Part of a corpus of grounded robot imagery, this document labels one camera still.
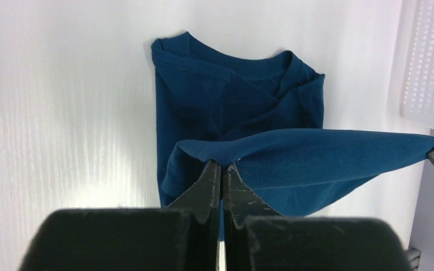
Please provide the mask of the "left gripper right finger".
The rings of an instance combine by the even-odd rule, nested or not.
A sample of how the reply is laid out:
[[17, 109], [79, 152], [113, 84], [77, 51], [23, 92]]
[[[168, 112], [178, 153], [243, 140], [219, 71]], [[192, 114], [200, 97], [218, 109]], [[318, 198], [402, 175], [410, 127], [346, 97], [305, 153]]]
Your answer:
[[228, 270], [410, 270], [384, 221], [285, 217], [257, 196], [230, 165], [223, 177]]

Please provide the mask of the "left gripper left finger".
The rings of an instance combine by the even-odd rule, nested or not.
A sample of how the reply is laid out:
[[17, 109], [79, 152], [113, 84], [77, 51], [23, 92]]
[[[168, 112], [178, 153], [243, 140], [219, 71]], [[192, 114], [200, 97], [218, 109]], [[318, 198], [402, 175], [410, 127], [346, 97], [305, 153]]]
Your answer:
[[60, 209], [38, 229], [21, 270], [218, 270], [221, 167], [165, 208]]

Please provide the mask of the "dark blue t shirt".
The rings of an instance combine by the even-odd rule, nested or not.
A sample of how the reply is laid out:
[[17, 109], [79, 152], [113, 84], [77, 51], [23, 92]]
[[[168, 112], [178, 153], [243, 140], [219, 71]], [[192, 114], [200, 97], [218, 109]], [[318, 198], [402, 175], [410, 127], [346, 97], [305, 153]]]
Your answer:
[[434, 149], [430, 135], [324, 129], [325, 76], [291, 51], [240, 59], [185, 32], [155, 40], [151, 58], [164, 207], [213, 160], [278, 213], [308, 216]]

